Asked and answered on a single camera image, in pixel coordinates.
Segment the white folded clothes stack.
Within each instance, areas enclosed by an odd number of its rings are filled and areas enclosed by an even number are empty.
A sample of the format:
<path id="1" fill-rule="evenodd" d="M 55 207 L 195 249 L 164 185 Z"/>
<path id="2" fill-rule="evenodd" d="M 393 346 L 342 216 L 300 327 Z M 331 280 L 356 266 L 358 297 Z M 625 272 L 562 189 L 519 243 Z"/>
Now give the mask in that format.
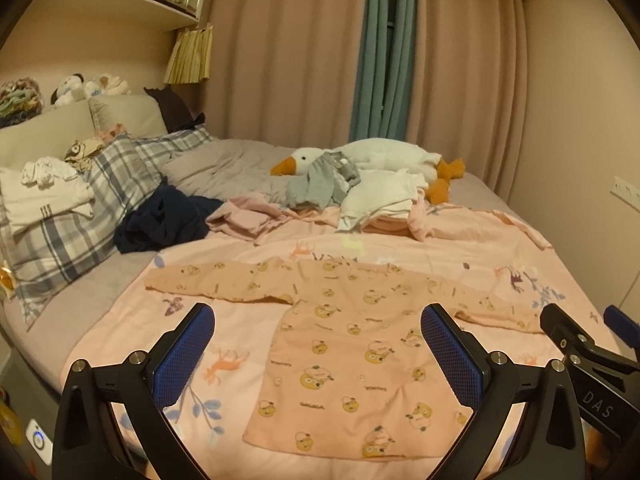
<path id="1" fill-rule="evenodd" d="M 74 212 L 93 217 L 93 189 L 67 162 L 40 157 L 21 171 L 1 169 L 1 195 L 12 235 L 40 221 Z"/>

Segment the grey small garment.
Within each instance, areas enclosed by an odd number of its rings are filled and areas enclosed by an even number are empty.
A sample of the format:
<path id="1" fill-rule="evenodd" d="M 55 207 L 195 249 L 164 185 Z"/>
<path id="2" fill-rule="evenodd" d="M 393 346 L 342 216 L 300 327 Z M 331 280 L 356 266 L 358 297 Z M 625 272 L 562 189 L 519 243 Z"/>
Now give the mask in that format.
<path id="1" fill-rule="evenodd" d="M 348 192 L 360 183 L 357 166 L 340 151 L 300 148 L 292 159 L 294 176 L 285 193 L 288 208 L 323 210 L 340 206 Z"/>

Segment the white goose plush toy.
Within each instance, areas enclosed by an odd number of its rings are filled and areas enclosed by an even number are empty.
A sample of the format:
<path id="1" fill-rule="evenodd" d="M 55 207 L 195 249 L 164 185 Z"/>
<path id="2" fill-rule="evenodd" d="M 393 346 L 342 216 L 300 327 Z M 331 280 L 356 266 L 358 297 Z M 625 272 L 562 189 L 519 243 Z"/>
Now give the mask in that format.
<path id="1" fill-rule="evenodd" d="M 427 152 L 416 144 L 385 138 L 367 138 L 339 148 L 298 148 L 273 166 L 270 174 L 301 176 L 322 155 L 346 159 L 358 170 L 407 170 L 409 174 L 422 174 L 425 197 L 432 205 L 446 203 L 450 182 L 465 175 L 465 164 L 460 158 L 446 162 L 441 154 Z"/>

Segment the plaid grey white pillow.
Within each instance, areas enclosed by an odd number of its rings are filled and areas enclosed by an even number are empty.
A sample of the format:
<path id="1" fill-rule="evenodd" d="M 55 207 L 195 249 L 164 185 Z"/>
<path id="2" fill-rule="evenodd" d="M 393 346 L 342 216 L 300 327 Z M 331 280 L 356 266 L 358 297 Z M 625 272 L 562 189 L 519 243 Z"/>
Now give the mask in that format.
<path id="1" fill-rule="evenodd" d="M 88 171 L 45 186 L 25 184 L 18 171 L 3 168 L 1 255 L 25 327 L 114 252 L 117 226 L 155 192 L 166 162 L 213 140 L 203 128 L 152 139 L 122 133 Z"/>

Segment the dark navy garment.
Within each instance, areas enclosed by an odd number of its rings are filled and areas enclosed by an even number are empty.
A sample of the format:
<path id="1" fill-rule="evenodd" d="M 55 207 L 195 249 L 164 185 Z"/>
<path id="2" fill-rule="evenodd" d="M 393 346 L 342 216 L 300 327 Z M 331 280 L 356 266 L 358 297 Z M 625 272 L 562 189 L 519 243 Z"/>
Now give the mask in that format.
<path id="1" fill-rule="evenodd" d="M 202 240 L 209 232 L 206 219 L 223 204 L 216 198 L 187 196 L 163 179 L 158 188 L 119 223 L 114 234 L 115 247 L 121 254 L 159 252 Z"/>

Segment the white small garment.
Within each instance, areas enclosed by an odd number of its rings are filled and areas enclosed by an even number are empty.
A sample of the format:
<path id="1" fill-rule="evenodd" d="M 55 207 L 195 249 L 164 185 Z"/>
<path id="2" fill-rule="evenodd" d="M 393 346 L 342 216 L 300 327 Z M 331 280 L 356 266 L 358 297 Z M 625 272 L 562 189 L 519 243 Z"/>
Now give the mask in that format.
<path id="1" fill-rule="evenodd" d="M 409 174 L 405 169 L 362 170 L 360 182 L 341 203 L 337 229 L 360 231 L 377 218 L 406 220 L 426 188 L 423 174 Z"/>

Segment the orange cartoon print baby shirt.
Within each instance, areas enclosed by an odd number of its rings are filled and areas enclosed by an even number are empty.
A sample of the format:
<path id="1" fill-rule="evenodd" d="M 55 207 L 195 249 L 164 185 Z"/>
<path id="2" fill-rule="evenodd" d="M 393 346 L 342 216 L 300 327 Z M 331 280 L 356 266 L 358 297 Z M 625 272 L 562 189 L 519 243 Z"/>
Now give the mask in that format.
<path id="1" fill-rule="evenodd" d="M 345 460 L 439 457 L 460 434 L 468 413 L 424 342 L 425 307 L 520 333 L 539 328 L 524 304 L 394 264 L 219 261 L 155 269 L 145 285 L 176 296 L 285 304 L 244 439 Z"/>

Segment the teal blue curtain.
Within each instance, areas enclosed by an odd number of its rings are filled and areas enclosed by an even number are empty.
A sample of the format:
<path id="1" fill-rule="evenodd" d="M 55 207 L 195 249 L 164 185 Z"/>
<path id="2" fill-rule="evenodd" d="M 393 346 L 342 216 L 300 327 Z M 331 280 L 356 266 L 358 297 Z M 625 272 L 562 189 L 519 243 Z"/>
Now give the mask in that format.
<path id="1" fill-rule="evenodd" d="M 417 10 L 416 0 L 366 0 L 350 140 L 405 140 Z"/>

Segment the beige bed headboard cushion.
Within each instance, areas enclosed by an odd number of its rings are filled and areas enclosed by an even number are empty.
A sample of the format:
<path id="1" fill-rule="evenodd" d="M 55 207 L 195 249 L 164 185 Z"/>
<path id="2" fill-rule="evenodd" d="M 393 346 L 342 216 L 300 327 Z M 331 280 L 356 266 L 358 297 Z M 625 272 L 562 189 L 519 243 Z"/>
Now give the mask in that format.
<path id="1" fill-rule="evenodd" d="M 75 141 L 85 141 L 97 131 L 116 124 L 132 138 L 156 138 L 167 134 L 157 102 L 145 94 L 100 96 L 79 101 L 1 129 L 1 167 L 21 170 L 26 162 L 43 156 L 62 159 Z"/>

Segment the beige pink curtain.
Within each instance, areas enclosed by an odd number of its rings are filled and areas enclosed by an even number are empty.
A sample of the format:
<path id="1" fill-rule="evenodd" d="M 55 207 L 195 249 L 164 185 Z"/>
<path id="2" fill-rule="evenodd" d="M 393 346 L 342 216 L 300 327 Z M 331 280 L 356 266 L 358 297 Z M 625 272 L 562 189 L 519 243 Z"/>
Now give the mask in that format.
<path id="1" fill-rule="evenodd" d="M 416 0 L 405 141 L 511 193 L 524 129 L 523 0 Z M 209 131 L 300 148 L 349 139 L 366 0 L 213 0 Z"/>

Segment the pink printed bed blanket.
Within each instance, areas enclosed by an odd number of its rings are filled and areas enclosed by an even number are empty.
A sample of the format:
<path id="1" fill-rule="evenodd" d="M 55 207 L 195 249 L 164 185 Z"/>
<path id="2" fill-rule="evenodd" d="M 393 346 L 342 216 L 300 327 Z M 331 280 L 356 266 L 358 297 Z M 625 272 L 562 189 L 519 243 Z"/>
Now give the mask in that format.
<path id="1" fill-rule="evenodd" d="M 131 352 L 151 348 L 194 304 L 209 304 L 216 315 L 214 336 L 180 398 L 166 408 L 165 415 L 214 479 L 423 479 L 446 454 L 411 460 L 345 460 L 271 451 L 245 441 L 285 304 L 235 304 L 176 296 L 148 289 L 145 282 L 152 270 L 166 266 L 219 261 L 256 264 L 271 258 L 394 264 L 448 278 L 512 304 L 524 304 L 536 313 L 538 324 L 541 309 L 553 302 L 584 326 L 598 344 L 608 349 L 616 346 L 600 313 L 548 240 L 500 210 L 424 207 L 398 224 L 378 222 L 374 231 L 366 234 L 340 233 L 327 224 L 291 221 L 259 242 L 213 234 L 166 249 L 81 338 L 70 356 L 94 366 L 122 362 Z M 486 349 L 506 352 L 518 364 L 544 365 L 559 356 L 540 327 L 536 333 L 520 333 L 454 319 Z"/>

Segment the white wall socket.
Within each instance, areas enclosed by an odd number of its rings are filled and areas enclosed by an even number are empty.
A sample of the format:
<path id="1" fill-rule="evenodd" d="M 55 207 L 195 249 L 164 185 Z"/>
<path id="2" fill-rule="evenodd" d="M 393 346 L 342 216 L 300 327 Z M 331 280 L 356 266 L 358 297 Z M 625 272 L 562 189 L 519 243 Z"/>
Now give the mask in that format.
<path id="1" fill-rule="evenodd" d="M 640 208 L 640 190 L 625 179 L 615 176 L 611 193 L 634 209 Z"/>

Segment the plush toys on headboard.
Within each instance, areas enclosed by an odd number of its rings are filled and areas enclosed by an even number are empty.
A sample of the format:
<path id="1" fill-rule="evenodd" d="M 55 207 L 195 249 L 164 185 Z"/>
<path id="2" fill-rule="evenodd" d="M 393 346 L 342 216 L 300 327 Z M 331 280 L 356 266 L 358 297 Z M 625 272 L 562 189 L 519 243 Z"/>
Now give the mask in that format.
<path id="1" fill-rule="evenodd" d="M 128 81 L 103 73 L 94 79 L 86 79 L 81 74 L 73 74 L 63 79 L 51 96 L 50 103 L 61 107 L 97 96 L 126 96 L 131 90 Z"/>

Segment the grey bed sheet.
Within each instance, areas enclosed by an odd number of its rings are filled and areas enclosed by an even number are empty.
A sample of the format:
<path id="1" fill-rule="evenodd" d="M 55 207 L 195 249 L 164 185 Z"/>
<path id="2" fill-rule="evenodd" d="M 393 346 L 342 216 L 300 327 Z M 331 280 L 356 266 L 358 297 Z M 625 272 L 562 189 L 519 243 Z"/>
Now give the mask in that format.
<path id="1" fill-rule="evenodd" d="M 290 153 L 288 148 L 258 141 L 213 140 L 166 162 L 162 169 L 169 182 L 186 194 L 225 200 L 260 191 L 278 198 L 286 180 L 270 177 L 269 170 Z M 122 256 L 111 250 L 106 259 L 53 296 L 32 325 L 24 322 L 17 299 L 4 300 L 1 326 L 37 376 L 60 391 L 60 374 L 70 352 L 153 256 L 152 252 Z"/>

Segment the pink crumpled garment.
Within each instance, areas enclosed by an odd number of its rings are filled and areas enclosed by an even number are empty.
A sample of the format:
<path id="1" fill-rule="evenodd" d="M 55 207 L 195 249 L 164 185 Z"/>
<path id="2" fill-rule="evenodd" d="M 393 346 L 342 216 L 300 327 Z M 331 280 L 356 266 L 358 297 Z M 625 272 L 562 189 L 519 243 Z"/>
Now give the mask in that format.
<path id="1" fill-rule="evenodd" d="M 270 202 L 262 193 L 250 192 L 226 200 L 205 219 L 205 223 L 210 232 L 259 242 L 268 233 L 291 221 L 337 226 L 338 218 L 340 208 L 337 206 L 322 210 L 305 206 L 301 210 L 294 210 Z"/>

